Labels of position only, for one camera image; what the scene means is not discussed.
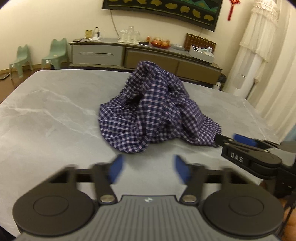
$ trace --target phone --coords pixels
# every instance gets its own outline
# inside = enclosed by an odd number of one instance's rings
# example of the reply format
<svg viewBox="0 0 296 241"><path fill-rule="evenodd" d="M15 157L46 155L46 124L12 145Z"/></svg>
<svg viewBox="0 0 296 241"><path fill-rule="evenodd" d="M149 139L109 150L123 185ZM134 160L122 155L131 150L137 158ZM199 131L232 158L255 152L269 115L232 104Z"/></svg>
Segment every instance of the phone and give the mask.
<svg viewBox="0 0 296 241"><path fill-rule="evenodd" d="M79 42L81 41L82 39L74 39L73 42Z"/></svg>
<svg viewBox="0 0 296 241"><path fill-rule="evenodd" d="M139 44L149 46L149 42L139 42Z"/></svg>
<svg viewBox="0 0 296 241"><path fill-rule="evenodd" d="M9 76L9 74L0 75L0 80L4 80L7 76Z"/></svg>

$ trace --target gray cabinet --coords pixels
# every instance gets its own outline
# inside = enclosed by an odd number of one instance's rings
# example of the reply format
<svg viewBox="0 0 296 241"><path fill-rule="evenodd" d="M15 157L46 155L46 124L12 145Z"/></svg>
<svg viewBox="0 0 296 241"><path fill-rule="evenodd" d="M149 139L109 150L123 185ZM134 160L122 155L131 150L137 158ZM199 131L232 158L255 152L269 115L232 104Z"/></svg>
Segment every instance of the gray cabinet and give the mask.
<svg viewBox="0 0 296 241"><path fill-rule="evenodd" d="M221 68L216 64L202 62L187 51L159 49L117 42L116 39L103 41L73 42L70 66L99 67L104 69L133 70L139 61L151 61L178 77L191 81L215 84Z"/></svg>
<svg viewBox="0 0 296 241"><path fill-rule="evenodd" d="M122 65L124 47L108 45L74 45L72 63Z"/></svg>

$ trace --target cabinet drawer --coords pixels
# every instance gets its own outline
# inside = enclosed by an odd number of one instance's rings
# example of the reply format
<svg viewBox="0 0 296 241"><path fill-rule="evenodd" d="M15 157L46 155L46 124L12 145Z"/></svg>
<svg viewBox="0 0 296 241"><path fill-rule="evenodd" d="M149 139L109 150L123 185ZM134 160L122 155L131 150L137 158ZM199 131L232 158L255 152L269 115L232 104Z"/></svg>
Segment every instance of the cabinet drawer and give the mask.
<svg viewBox="0 0 296 241"><path fill-rule="evenodd" d="M73 45L72 63L122 66L123 46Z"/></svg>
<svg viewBox="0 0 296 241"><path fill-rule="evenodd" d="M167 57L162 54L126 48L124 67L135 69L140 61L156 63L159 67L173 74L176 72L179 62L175 58Z"/></svg>
<svg viewBox="0 0 296 241"><path fill-rule="evenodd" d="M198 63L180 61L176 75L187 79L215 84L220 76L220 71L210 66L203 66Z"/></svg>

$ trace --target framed artwork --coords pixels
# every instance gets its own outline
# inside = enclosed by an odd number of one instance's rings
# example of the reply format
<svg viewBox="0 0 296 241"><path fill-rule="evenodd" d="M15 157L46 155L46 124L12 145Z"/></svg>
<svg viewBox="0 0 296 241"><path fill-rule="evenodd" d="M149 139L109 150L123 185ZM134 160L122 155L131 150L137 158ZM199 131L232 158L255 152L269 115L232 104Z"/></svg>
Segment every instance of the framed artwork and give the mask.
<svg viewBox="0 0 296 241"><path fill-rule="evenodd" d="M150 12L215 31L222 0L104 0L102 9Z"/></svg>

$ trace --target metal screw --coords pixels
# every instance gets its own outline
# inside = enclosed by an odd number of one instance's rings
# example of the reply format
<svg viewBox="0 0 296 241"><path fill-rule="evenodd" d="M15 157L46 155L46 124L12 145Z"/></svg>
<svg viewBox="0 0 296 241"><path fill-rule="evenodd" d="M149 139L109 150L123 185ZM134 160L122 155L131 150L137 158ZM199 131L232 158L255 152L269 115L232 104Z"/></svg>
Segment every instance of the metal screw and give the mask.
<svg viewBox="0 0 296 241"><path fill-rule="evenodd" d="M100 200L105 203L110 203L115 201L115 197L113 195L106 194L101 196Z"/></svg>
<svg viewBox="0 0 296 241"><path fill-rule="evenodd" d="M184 202L195 202L196 200L197 200L197 198L196 198L196 196L194 196L194 195L184 195L183 197L182 197L182 200L184 201Z"/></svg>

